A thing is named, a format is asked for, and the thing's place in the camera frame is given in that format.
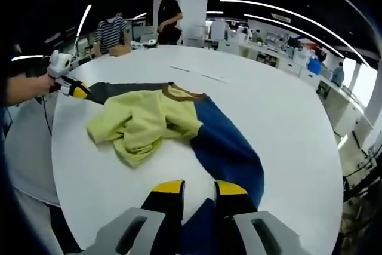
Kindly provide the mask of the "person's left hand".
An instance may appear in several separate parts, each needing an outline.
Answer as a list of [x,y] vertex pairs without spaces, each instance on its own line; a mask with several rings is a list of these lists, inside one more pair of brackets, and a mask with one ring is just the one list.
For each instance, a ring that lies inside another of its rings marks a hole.
[[36,95],[44,96],[57,91],[54,79],[45,73],[36,78]]

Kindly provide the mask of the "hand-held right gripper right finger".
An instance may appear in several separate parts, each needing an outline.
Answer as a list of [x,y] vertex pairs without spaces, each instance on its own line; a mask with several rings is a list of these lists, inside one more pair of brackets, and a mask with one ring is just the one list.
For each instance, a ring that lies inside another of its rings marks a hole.
[[258,211],[241,186],[217,180],[215,222],[221,254],[307,254],[299,235],[268,211]]

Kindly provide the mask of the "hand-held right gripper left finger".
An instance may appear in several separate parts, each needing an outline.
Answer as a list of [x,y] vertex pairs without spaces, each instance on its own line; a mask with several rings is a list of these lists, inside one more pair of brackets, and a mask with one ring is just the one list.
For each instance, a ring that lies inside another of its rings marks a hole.
[[184,180],[155,186],[140,208],[131,207],[99,229],[81,254],[176,254],[181,243]]

